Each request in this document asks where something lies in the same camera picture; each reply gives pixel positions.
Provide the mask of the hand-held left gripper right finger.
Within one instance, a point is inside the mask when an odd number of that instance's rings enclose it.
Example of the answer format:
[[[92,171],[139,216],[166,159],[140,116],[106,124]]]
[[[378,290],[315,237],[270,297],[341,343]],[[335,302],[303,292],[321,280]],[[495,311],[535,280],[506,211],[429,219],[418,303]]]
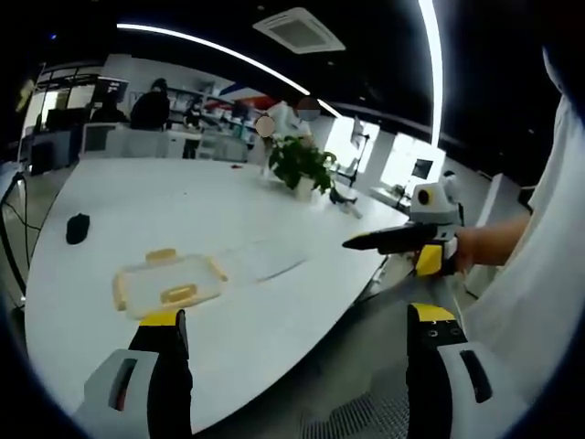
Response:
[[[467,340],[454,314],[412,303],[407,312],[409,438],[501,438],[503,369]]]

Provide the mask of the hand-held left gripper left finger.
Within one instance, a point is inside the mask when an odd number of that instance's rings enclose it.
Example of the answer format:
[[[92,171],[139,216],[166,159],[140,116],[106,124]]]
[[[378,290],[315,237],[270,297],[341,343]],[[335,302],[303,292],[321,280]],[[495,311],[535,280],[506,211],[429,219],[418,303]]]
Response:
[[[90,438],[190,438],[188,361],[185,311],[148,316],[86,380],[76,424]]]

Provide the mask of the person's right hand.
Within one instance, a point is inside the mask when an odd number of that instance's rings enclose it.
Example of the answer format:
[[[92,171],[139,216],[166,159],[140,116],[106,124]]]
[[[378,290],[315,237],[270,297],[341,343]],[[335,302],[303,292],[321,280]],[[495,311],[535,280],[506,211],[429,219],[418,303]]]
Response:
[[[460,228],[456,232],[456,238],[456,268],[459,273],[465,273],[481,261],[479,235],[475,229]]]

